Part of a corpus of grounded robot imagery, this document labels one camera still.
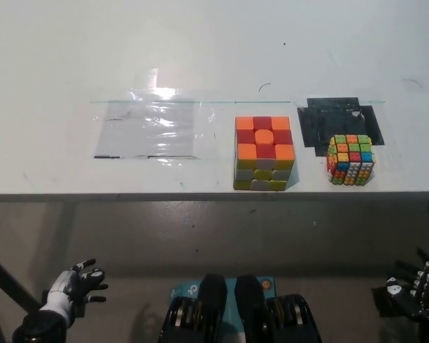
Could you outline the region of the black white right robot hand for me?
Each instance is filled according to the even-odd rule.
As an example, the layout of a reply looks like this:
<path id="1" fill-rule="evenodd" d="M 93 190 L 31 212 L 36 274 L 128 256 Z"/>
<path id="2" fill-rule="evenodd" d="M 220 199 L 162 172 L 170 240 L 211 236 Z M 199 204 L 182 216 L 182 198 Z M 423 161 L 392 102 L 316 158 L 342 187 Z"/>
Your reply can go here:
<path id="1" fill-rule="evenodd" d="M 413 322 L 429 322 L 429 254 L 416 253 L 422 262 L 415 266 L 396 260 L 385 284 L 372 289 L 381 317 L 406 317 Z"/>

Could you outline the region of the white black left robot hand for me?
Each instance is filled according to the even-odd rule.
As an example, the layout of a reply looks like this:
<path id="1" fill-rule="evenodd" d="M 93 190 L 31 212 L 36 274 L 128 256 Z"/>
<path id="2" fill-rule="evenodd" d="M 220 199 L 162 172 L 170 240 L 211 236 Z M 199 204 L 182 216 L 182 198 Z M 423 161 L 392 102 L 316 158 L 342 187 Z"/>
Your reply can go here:
<path id="1" fill-rule="evenodd" d="M 95 263 L 96 259 L 88 259 L 63 271 L 51 286 L 46 304 L 40 310 L 59 314 L 64 318 L 66 328 L 70 328 L 80 309 L 88 303 L 105 302 L 106 297 L 90 294 L 108 288 L 103 283 L 106 276 L 104 270 L 95 267 L 87 271 Z"/>

